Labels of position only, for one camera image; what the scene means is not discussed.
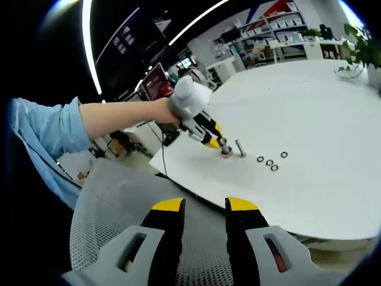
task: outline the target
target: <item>ceiling light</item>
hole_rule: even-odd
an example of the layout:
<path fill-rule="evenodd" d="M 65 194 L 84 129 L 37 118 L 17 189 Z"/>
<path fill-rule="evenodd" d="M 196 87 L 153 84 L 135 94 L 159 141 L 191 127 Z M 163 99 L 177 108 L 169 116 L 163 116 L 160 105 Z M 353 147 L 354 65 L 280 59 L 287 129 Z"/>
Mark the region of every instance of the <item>ceiling light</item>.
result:
<path fill-rule="evenodd" d="M 141 80 L 138 82 L 138 84 L 136 85 L 136 87 L 135 87 L 135 91 L 138 91 L 138 89 L 139 89 L 140 85 L 142 84 L 142 82 L 143 82 L 143 80 L 141 79 Z"/>
<path fill-rule="evenodd" d="M 177 41 L 186 31 L 189 30 L 194 24 L 196 24 L 198 21 L 200 21 L 202 18 L 204 18 L 206 15 L 208 15 L 211 11 L 218 8 L 222 4 L 225 4 L 229 0 L 222 0 L 221 2 L 218 2 L 214 6 L 207 9 L 205 12 L 203 12 L 200 16 L 198 16 L 196 19 L 194 19 L 192 22 L 190 22 L 176 37 L 173 38 L 172 41 L 169 42 L 169 45 L 172 46 L 175 41 Z"/>
<path fill-rule="evenodd" d="M 101 85 L 99 84 L 98 77 L 96 75 L 93 52 L 91 48 L 91 38 L 90 38 L 91 2 L 92 0 L 83 0 L 83 3 L 82 3 L 82 36 L 83 36 L 83 44 L 85 45 L 85 54 L 86 54 L 86 59 L 88 60 L 90 73 L 93 78 L 96 91 L 98 92 L 98 94 L 101 94 L 102 89 L 101 89 Z"/>

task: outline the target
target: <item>storage box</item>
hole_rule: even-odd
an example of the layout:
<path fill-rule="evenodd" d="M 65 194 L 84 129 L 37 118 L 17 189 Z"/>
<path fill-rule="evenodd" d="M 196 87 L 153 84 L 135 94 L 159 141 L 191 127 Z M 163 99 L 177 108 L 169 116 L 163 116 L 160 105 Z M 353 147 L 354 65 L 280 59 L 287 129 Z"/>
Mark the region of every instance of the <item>storage box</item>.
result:
<path fill-rule="evenodd" d="M 278 23 L 277 23 L 277 22 L 271 23 L 270 25 L 271 25 L 271 28 L 272 28 L 273 30 L 277 30 L 277 29 L 279 29 L 279 26 L 278 26 Z"/>
<path fill-rule="evenodd" d="M 300 18 L 295 18 L 293 21 L 295 22 L 295 25 L 297 26 L 303 25 L 302 19 Z"/>
<path fill-rule="evenodd" d="M 255 32 L 253 30 L 248 31 L 249 37 L 255 36 Z"/>
<path fill-rule="evenodd" d="M 255 33 L 258 35 L 258 34 L 262 34 L 262 29 L 261 28 L 255 28 Z"/>
<path fill-rule="evenodd" d="M 286 37 L 284 35 L 278 35 L 277 38 L 280 43 L 286 42 Z"/>
<path fill-rule="evenodd" d="M 295 3 L 293 3 L 293 2 L 288 2 L 288 3 L 287 3 L 287 6 L 288 6 L 288 8 L 290 8 L 290 10 L 291 10 L 292 12 L 298 12 L 298 9 L 297 9 L 297 7 L 295 6 Z"/>
<path fill-rule="evenodd" d="M 293 34 L 285 34 L 287 43 L 293 43 Z"/>
<path fill-rule="evenodd" d="M 234 20 L 234 25 L 237 27 L 237 29 L 242 27 L 242 23 L 238 18 Z"/>
<path fill-rule="evenodd" d="M 285 21 L 278 21 L 278 26 L 279 26 L 280 28 L 286 28 L 286 27 L 287 27 Z"/>
<path fill-rule="evenodd" d="M 286 20 L 286 25 L 287 25 L 288 27 L 292 27 L 292 26 L 295 26 L 295 23 L 293 22 L 292 19 L 291 19 L 291 20 Z"/>

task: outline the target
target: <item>shelf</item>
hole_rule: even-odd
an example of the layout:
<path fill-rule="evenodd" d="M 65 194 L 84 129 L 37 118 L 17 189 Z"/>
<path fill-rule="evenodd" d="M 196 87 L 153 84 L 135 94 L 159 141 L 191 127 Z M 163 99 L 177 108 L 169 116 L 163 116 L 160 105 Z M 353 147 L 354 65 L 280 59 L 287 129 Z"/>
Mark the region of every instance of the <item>shelf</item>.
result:
<path fill-rule="evenodd" d="M 274 32 L 278 32 L 281 30 L 287 30 L 287 29 L 293 29 L 293 28 L 300 28 L 300 27 L 307 27 L 307 25 L 295 25 L 295 26 L 290 26 L 290 27 L 285 27 L 285 28 L 279 28 L 279 29 L 273 29 Z"/>
<path fill-rule="evenodd" d="M 248 24 L 245 24 L 245 25 L 243 25 L 242 27 L 239 27 L 238 30 L 239 30 L 239 29 L 242 29 L 242 28 L 246 28 L 247 26 L 251 26 L 251 25 L 253 25 L 253 24 L 255 24 L 255 23 L 259 23 L 259 22 L 262 22 L 262 21 L 264 21 L 264 18 L 259 18 L 258 20 L 255 20 L 255 21 L 253 21 L 253 22 L 250 22 L 250 23 L 248 23 Z"/>
<path fill-rule="evenodd" d="M 276 15 L 268 16 L 268 17 L 266 17 L 266 19 L 272 19 L 272 18 L 275 18 L 275 17 L 282 17 L 282 16 L 292 15 L 292 14 L 300 14 L 300 12 L 299 11 L 295 11 L 295 12 L 278 13 Z"/>

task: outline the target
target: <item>white table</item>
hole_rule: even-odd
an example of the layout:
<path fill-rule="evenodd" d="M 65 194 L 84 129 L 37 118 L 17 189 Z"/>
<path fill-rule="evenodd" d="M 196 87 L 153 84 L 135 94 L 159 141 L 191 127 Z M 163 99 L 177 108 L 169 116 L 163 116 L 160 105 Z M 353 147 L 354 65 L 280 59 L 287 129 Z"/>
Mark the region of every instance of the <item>white table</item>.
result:
<path fill-rule="evenodd" d="M 307 58 L 309 60 L 322 60 L 323 52 L 321 51 L 320 45 L 334 45 L 336 47 L 336 51 L 338 51 L 338 46 L 343 45 L 343 43 L 346 41 L 346 39 L 337 41 L 337 40 L 320 40 L 316 42 L 298 42 L 298 43 L 280 43 L 278 40 L 276 41 L 269 41 L 268 44 L 270 45 L 270 49 L 273 50 L 274 55 L 274 61 L 275 63 L 278 62 L 276 49 L 278 48 L 286 48 L 288 46 L 303 46 L 305 53 L 307 55 Z"/>
<path fill-rule="evenodd" d="M 381 226 L 381 99 L 365 84 L 338 80 L 345 61 L 294 61 L 236 74 L 208 108 L 234 152 L 226 160 L 186 133 L 165 148 L 168 177 L 224 207 L 257 204 L 271 225 L 328 240 L 375 237 Z M 280 158 L 287 151 L 289 157 Z M 257 157 L 279 165 L 272 172 Z M 161 151 L 151 165 L 164 173 Z"/>

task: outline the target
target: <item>washer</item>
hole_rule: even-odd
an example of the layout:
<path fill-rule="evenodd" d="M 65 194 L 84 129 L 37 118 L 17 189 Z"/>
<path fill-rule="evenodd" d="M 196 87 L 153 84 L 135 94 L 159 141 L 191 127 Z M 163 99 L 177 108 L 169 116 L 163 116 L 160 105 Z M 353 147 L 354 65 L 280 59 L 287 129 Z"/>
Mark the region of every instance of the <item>washer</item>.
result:
<path fill-rule="evenodd" d="M 279 170 L 278 165 L 272 165 L 272 166 L 271 166 L 271 171 L 276 172 L 276 171 L 278 171 L 278 170 Z"/>

